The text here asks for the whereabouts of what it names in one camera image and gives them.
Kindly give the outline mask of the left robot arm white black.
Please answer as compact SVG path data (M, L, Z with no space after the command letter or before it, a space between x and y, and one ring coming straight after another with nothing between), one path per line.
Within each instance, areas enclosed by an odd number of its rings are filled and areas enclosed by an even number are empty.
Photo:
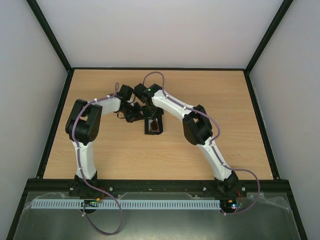
M98 183L94 141L100 130L101 118L106 114L123 113L129 123L143 119L140 105L132 98L133 92L132 87L116 83L114 93L90 101L75 101L65 126L76 155L76 173L69 184L69 196L87 198L104 193Z

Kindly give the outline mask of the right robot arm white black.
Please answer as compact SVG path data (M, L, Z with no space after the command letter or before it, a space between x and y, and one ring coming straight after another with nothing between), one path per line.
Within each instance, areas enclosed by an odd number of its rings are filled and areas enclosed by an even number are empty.
M212 124L203 106L186 104L165 92L157 84L145 87L140 83L134 87L133 94L145 104L142 107L142 115L146 135L159 135L163 132L164 111L175 116L182 122L186 140L199 147L209 162L216 189L224 196L229 196L235 191L238 176L220 153L215 143Z

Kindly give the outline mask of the black sunglasses case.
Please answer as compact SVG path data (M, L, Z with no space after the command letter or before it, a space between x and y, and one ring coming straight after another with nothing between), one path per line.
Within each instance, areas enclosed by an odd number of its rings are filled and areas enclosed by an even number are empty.
M163 130L162 117L156 117L155 119L146 118L144 120L145 135L160 135L163 133Z

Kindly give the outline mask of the brown sunglasses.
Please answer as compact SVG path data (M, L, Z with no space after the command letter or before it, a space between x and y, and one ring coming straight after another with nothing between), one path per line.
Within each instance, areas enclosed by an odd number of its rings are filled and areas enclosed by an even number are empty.
M151 132L159 132L160 131L160 128L159 128L159 123L157 120L153 120L151 123L150 123L150 131Z

